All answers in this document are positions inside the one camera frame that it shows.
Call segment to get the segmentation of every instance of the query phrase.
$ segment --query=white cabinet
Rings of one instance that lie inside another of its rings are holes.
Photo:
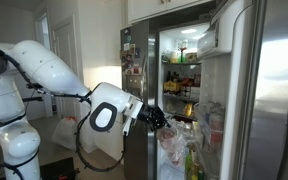
[[[166,10],[167,0],[128,0],[128,21]]]
[[[177,8],[180,6],[184,6],[190,3],[194,3],[194,2],[198,2],[198,1],[202,1],[202,0],[166,0],[167,1],[167,9],[173,9],[173,8]]]
[[[128,0],[128,23],[213,0]]]

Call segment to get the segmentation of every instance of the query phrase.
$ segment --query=plastic bag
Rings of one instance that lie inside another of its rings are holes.
[[[183,136],[183,122],[169,121],[169,123],[171,128],[165,127],[157,130],[156,137],[172,164],[180,166],[184,162],[186,145],[186,140]]]
[[[169,164],[164,163],[162,167],[162,179],[183,180],[183,173],[180,170],[170,166]]]
[[[52,136],[55,144],[61,145],[67,149],[76,150],[77,120],[75,117],[69,116],[63,118],[56,126]]]

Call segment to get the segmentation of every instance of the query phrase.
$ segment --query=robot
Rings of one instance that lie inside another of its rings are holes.
[[[0,43],[0,146],[7,180],[40,180],[38,147],[41,140],[25,116],[13,79],[18,72],[42,93],[45,92],[31,83],[30,78],[52,93],[80,100],[90,108],[89,123],[95,131],[108,131],[117,113],[128,117],[123,129],[126,135],[133,119],[145,121],[152,130],[168,124],[158,107],[143,104],[111,84],[100,83],[90,91],[59,57],[35,41],[16,45]]]

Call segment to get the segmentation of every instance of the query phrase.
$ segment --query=cabinet door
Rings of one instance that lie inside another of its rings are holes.
[[[196,3],[196,2],[204,3],[210,0],[165,0],[165,1],[167,1],[167,10],[170,10],[170,9],[181,7],[184,5],[189,5],[191,3]]]
[[[165,11],[166,1],[168,0],[128,0],[128,21]]]

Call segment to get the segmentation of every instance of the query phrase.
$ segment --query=jar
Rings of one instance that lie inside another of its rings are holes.
[[[177,57],[176,51],[171,52],[170,62],[171,63],[178,63],[178,57]]]
[[[223,131],[224,117],[219,113],[211,113],[210,115],[210,128],[216,131]]]

